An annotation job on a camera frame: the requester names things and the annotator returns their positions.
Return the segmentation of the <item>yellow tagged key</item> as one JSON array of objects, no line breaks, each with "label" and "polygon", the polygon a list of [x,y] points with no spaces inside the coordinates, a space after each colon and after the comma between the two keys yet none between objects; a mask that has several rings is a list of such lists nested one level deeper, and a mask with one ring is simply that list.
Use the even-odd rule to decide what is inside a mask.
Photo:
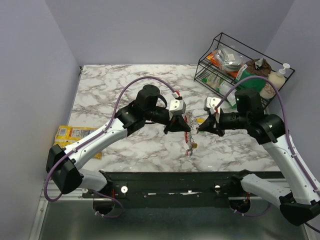
[{"label": "yellow tagged key", "polygon": [[196,121],[197,121],[198,123],[201,123],[201,124],[202,124],[205,120],[202,119],[202,118],[197,118]]}]

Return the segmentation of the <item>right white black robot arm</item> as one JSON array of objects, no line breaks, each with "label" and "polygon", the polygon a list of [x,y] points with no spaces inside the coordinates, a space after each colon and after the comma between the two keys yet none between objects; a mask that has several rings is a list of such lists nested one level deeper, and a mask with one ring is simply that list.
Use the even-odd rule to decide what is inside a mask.
[{"label": "right white black robot arm", "polygon": [[235,100],[237,111],[223,112],[218,106],[220,98],[207,97],[203,109],[208,117],[199,131],[222,137],[226,130],[246,130],[272,157],[289,187],[242,170],[232,176],[228,192],[234,196],[254,194],[278,207],[291,224],[306,224],[320,214],[320,183],[294,146],[285,119],[266,114],[259,93],[253,89],[236,91]]}]

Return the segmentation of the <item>keyring with keys red tag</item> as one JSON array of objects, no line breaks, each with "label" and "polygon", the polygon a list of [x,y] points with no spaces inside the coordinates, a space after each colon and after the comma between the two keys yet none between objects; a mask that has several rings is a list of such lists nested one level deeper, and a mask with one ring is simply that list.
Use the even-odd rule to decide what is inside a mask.
[{"label": "keyring with keys red tag", "polygon": [[186,112],[184,114],[184,120],[188,124],[188,126],[190,127],[190,131],[184,133],[184,140],[188,146],[188,149],[185,152],[185,155],[187,157],[191,157],[193,155],[194,149],[196,149],[198,147],[198,144],[195,143],[193,136],[192,136],[192,129],[194,127],[194,123],[192,121],[192,116],[193,115],[191,112]]}]

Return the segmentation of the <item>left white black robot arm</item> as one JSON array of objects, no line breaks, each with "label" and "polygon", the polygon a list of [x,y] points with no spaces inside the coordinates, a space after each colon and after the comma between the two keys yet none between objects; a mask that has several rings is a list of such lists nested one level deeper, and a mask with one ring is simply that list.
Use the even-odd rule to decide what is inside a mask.
[{"label": "left white black robot arm", "polygon": [[158,87],[147,84],[127,106],[120,108],[103,126],[65,147],[54,145],[49,149],[45,170],[63,195],[77,188],[93,190],[99,197],[110,194],[111,185],[101,171],[84,169],[84,165],[97,153],[113,143],[127,138],[146,125],[147,121],[164,125],[163,132],[189,132],[191,128],[183,118],[186,103],[173,92],[169,108],[157,105],[162,99]]}]

